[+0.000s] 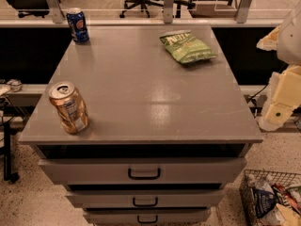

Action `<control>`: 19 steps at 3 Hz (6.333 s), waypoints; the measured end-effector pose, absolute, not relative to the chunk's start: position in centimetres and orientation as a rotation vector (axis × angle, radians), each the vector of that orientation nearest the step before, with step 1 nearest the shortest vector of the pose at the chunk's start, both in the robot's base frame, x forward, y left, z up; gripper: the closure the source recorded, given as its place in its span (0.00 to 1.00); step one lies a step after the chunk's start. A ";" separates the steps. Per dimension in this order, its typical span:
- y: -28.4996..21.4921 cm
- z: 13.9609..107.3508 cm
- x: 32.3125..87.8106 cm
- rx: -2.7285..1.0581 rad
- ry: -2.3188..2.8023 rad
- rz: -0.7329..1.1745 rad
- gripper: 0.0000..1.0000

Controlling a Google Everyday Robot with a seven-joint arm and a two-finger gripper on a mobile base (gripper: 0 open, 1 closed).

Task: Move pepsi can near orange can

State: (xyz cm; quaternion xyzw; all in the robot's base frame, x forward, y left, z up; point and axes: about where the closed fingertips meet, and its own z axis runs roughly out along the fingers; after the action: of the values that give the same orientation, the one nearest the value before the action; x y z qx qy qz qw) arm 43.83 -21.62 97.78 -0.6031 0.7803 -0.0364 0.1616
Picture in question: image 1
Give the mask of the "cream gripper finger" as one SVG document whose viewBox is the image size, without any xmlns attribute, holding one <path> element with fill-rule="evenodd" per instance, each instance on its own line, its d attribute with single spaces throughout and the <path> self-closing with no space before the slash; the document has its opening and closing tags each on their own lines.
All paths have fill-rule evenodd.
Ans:
<svg viewBox="0 0 301 226">
<path fill-rule="evenodd" d="M 294 108 L 291 106 L 265 103 L 259 118 L 259 126 L 264 131 L 276 131 L 291 117 L 293 111 Z"/>
</svg>

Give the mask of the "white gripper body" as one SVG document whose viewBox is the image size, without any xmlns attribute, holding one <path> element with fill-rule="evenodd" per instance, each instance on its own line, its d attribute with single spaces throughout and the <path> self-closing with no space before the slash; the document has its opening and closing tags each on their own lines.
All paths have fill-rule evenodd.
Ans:
<svg viewBox="0 0 301 226">
<path fill-rule="evenodd" d="M 276 73 L 276 86 L 272 103 L 297 109 L 301 105 L 301 66 L 289 65 L 282 73 Z"/>
</svg>

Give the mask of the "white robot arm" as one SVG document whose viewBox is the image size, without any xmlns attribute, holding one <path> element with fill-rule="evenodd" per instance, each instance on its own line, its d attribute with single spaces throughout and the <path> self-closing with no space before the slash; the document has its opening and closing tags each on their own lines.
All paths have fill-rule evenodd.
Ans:
<svg viewBox="0 0 301 226">
<path fill-rule="evenodd" d="M 259 119 L 262 130 L 275 131 L 301 105 L 301 1 L 281 25 L 260 39 L 257 47 L 275 50 L 277 58 L 288 65 L 282 73 L 272 73 Z"/>
</svg>

